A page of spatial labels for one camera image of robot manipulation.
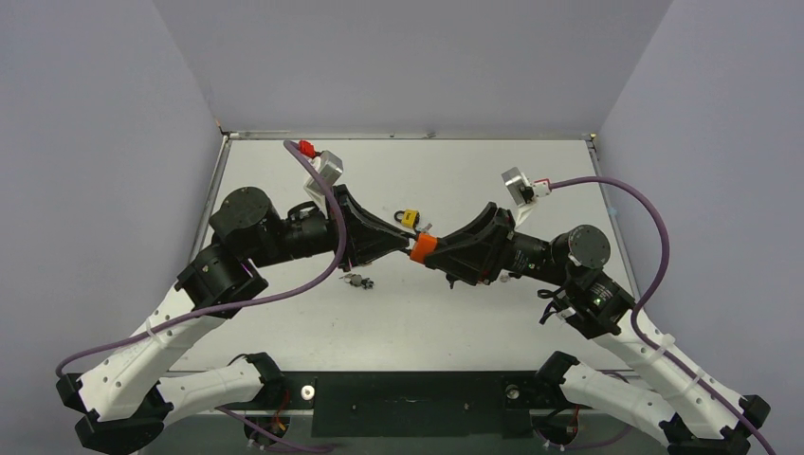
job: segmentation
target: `white connector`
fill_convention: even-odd
[[[536,197],[544,197],[549,196],[552,192],[550,190],[550,179],[549,178],[542,178],[541,180],[537,180],[533,182],[530,186],[533,189],[533,194]]]
[[[343,175],[343,161],[341,161],[337,155],[328,150],[321,152],[321,155],[313,158],[311,164],[313,165],[313,168],[316,169],[316,172],[321,175],[321,178],[323,178],[330,187],[332,187],[335,182],[338,181],[340,176]],[[316,203],[321,211],[326,213],[326,198],[324,197],[324,193],[319,187],[319,184],[313,180],[313,177],[306,176],[304,178],[303,187],[304,191],[306,191],[310,196],[310,199]]]

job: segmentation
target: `wire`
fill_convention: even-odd
[[[235,357],[234,357],[232,360],[230,360],[230,361],[228,362],[227,367],[228,367],[229,365],[231,365],[232,363],[236,362],[238,358],[243,358],[243,357],[245,357],[245,356],[246,356],[245,354],[238,354],[238,355],[236,355],[236,356],[235,356]]]
[[[223,412],[224,414],[228,415],[229,417],[233,417],[233,418],[243,422],[247,427],[257,431],[258,433],[262,434],[263,436],[265,436],[266,438],[270,439],[271,441],[290,447],[290,449],[282,449],[282,448],[276,448],[276,447],[271,447],[271,446],[265,448],[266,450],[270,450],[272,452],[329,453],[329,452],[333,451],[336,448],[336,446],[332,445],[332,444],[325,445],[325,446],[303,446],[301,444],[292,443],[290,441],[286,441],[284,438],[280,438],[279,436],[269,432],[268,430],[260,427],[259,425],[255,424],[254,422],[251,422],[246,417],[238,414],[237,412],[232,412],[231,410],[228,410],[228,409],[226,409],[224,407],[218,407],[218,408],[215,408],[215,409]]]
[[[636,306],[634,306],[630,314],[630,325],[633,331],[636,333],[636,335],[640,339],[642,339],[642,341],[644,341],[645,344],[647,344],[648,346],[650,346],[655,350],[658,350],[660,346],[657,343],[655,343],[652,339],[648,338],[648,336],[645,335],[645,333],[642,332],[642,330],[640,330],[637,322],[637,316],[643,310],[643,308],[645,308],[645,305],[648,303],[648,300],[656,292],[656,288],[659,287],[659,284],[665,278],[665,275],[667,273],[667,267],[670,261],[670,237],[669,234],[667,233],[667,225],[665,225],[665,221],[659,214],[659,210],[657,210],[653,206],[653,204],[650,203],[650,201],[647,199],[647,197],[645,197],[644,194],[639,192],[636,188],[632,187],[631,185],[623,181],[617,180],[615,178],[600,177],[600,176],[579,177],[579,178],[571,178],[569,180],[564,180],[561,182],[555,182],[555,183],[551,182],[549,186],[550,190],[552,191],[557,190],[559,188],[566,188],[566,187],[572,187],[574,185],[580,185],[583,183],[598,183],[598,184],[602,183],[606,185],[611,185],[613,187],[617,187],[620,190],[627,192],[628,194],[636,198],[636,200],[638,200],[643,207],[645,207],[645,209],[650,214],[650,217],[653,218],[653,223],[656,224],[656,228],[659,230],[659,237],[662,243],[662,257],[659,262],[659,269],[656,271],[656,276],[653,277],[653,281],[650,282],[648,289],[646,289],[645,293],[636,303]],[[686,375],[688,375],[690,378],[694,379],[697,376],[696,372],[694,372],[691,368],[689,368],[680,358],[678,358],[678,356],[674,355],[669,351],[665,351],[664,356],[667,357],[678,368],[680,368],[684,373],[686,373]],[[755,438],[757,438],[757,441],[759,441],[762,447],[764,447],[765,451],[768,452],[768,455],[776,455],[776,452],[771,447],[771,443],[769,443],[768,440],[765,439],[764,436],[762,436],[762,434],[754,426],[754,424],[752,424],[744,415],[742,415],[742,412],[737,410],[737,408],[735,408],[734,405],[729,403],[729,401],[722,394],[716,391],[715,388],[710,386],[705,381],[699,381],[698,384],[710,395],[712,395],[718,402],[720,402],[726,409],[728,409],[732,414],[734,414],[734,416],[737,417],[737,420],[740,421],[741,424],[743,424],[746,428],[748,428],[748,431],[750,431],[751,434],[754,435]]]
[[[284,410],[284,408],[285,408],[285,407],[287,407],[287,404],[288,404],[288,403],[290,403],[290,390],[285,389],[285,390],[284,390],[284,398],[283,398],[283,400],[282,400],[282,403],[279,405],[279,408],[278,408],[278,409],[277,409],[277,411],[274,413],[274,418],[273,418],[273,423],[274,423],[276,426],[280,427],[280,428],[282,429],[282,431],[285,431],[285,430],[286,430],[286,428],[284,427],[283,423],[282,423],[282,422],[280,422],[280,420],[279,420],[279,414],[280,414],[280,413],[281,413],[281,412]]]
[[[579,414],[580,414],[580,405],[576,405],[576,411],[573,412],[573,418],[570,419],[570,423],[568,425],[571,425],[573,422],[577,422],[577,416]]]
[[[319,185],[319,187],[324,193],[324,197],[329,203],[329,206],[332,210],[332,214],[335,216],[336,226],[338,227],[338,248],[336,249],[335,257],[332,259],[332,262],[329,263],[327,268],[325,268],[324,271],[321,272],[316,278],[295,289],[291,289],[289,291],[285,291],[279,294],[274,294],[273,296],[263,297],[261,299],[235,301],[232,303],[225,303],[222,305],[215,305],[200,310],[191,311],[190,313],[181,315],[177,318],[174,318],[167,322],[163,322],[157,325],[156,327],[153,327],[152,328],[153,333],[162,332],[171,327],[174,327],[177,324],[188,321],[190,319],[199,318],[201,316],[220,313],[223,311],[239,310],[241,308],[247,308],[249,306],[262,305],[265,303],[271,303],[274,301],[285,300],[291,297],[298,296],[299,294],[309,291],[310,289],[321,284],[321,282],[326,280],[332,274],[332,272],[334,272],[335,269],[338,268],[338,264],[340,263],[340,260],[343,257],[343,252],[346,250],[346,222],[344,221],[343,213],[340,211],[338,200],[335,198],[335,195],[332,193],[332,189],[330,189],[330,187],[324,181],[323,177],[321,177],[321,175],[318,172],[316,172],[316,169],[307,161],[307,158],[304,157],[304,155],[302,155],[301,153],[299,153],[299,144],[291,140],[286,140],[283,145],[285,149],[287,149],[287,151],[290,152],[290,154],[293,155],[293,157],[296,158],[297,161],[299,161],[299,163],[310,174],[310,176],[313,177],[313,180],[315,180],[316,183]],[[73,355],[70,355],[61,362],[59,362],[59,364],[56,366],[56,375],[59,377],[63,377],[64,367],[78,360],[79,358],[84,358],[89,355],[102,353],[104,351],[109,351],[112,349],[122,348],[123,346],[128,346],[140,342],[149,336],[150,336],[149,333],[142,332],[140,334],[122,339],[120,341],[103,344],[101,346],[90,348],[75,353]]]
[[[567,286],[570,285],[570,282],[573,280],[573,276],[570,273],[570,262],[566,264],[564,267],[567,276],[564,278],[564,282],[561,286],[558,287],[555,291],[550,291],[547,289],[540,289],[536,291],[536,296],[540,299],[549,299],[550,301],[547,302],[547,306],[544,307],[544,313],[541,314],[541,318],[539,319],[539,324],[544,325],[552,315],[558,314],[559,308],[554,302],[554,299],[558,297],[558,294],[564,292],[567,289]]]

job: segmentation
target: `orange band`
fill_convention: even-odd
[[[416,240],[416,245],[413,246],[413,251],[411,251],[411,259],[420,264],[424,264],[425,257],[431,252],[435,251],[437,246],[437,238],[422,232],[419,234],[419,238]]]

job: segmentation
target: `metal frame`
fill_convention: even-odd
[[[603,176],[603,172],[600,170],[600,157],[597,155],[597,147],[594,144],[594,140],[597,137],[595,134],[591,134],[585,136],[583,140],[586,142],[586,148],[589,150],[589,156],[592,158],[592,165],[594,166],[594,174],[598,177]],[[636,283],[636,276],[633,274],[633,267],[630,264],[630,257],[628,254],[628,249],[626,248],[625,240],[623,239],[622,231],[620,230],[620,225],[617,222],[617,215],[616,211],[612,212],[612,199],[609,197],[609,189],[606,185],[598,185],[600,187],[600,192],[603,194],[603,202],[606,204],[606,209],[609,211],[609,220],[612,222],[612,229],[614,230],[614,237],[617,239],[617,249],[620,250],[620,256],[623,258],[623,265],[626,267],[626,275],[629,279],[629,285],[631,293],[636,300],[639,300],[640,293],[639,293],[639,286]]]
[[[204,239],[207,238],[207,229],[210,226],[210,217],[212,216],[212,209],[215,207],[215,198],[218,197],[218,192],[221,188],[221,180],[224,178],[224,169],[228,161],[228,152],[231,149],[231,138],[229,135],[224,134],[221,140],[221,149],[218,152],[218,161],[215,163],[215,170],[212,172],[212,179],[210,181],[210,190],[207,192],[207,200],[204,202],[204,210],[201,211],[201,220],[198,222],[198,227],[195,230],[195,237],[192,241],[190,249],[189,261],[201,251],[204,245]]]
[[[277,140],[277,139],[349,139],[349,140],[377,140],[377,139],[442,139],[442,140],[579,140],[587,135],[566,133],[531,133],[523,135],[489,134],[468,131],[405,131],[388,133],[342,133],[322,130],[281,130],[281,131],[233,131],[225,133],[231,140]]]

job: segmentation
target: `cable tie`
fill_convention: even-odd
[[[672,348],[673,345],[676,344],[676,337],[671,334],[664,334],[662,335],[662,339],[659,341],[659,349],[657,349],[653,354],[651,354],[645,360],[637,360],[631,363],[632,367],[641,367],[642,365],[653,365],[656,363],[657,360],[662,358],[662,355],[665,354],[668,348]]]
[[[145,332],[148,332],[148,337],[153,338],[154,341],[156,341],[156,343],[158,343],[159,346],[162,347],[162,349],[168,348],[168,346],[165,344],[165,341],[162,338],[160,338],[157,334],[155,334],[153,330],[151,330],[151,318],[145,319]]]
[[[680,391],[677,391],[675,393],[671,393],[670,395],[665,396],[665,399],[666,400],[671,400],[673,398],[686,395],[693,387],[695,387],[696,384],[698,384],[698,381],[701,380],[701,378],[704,376],[704,374],[705,374],[704,369],[701,368],[701,367],[698,367],[698,371],[695,372],[695,377],[691,381],[689,381],[689,383],[686,384],[686,387],[684,387]]]

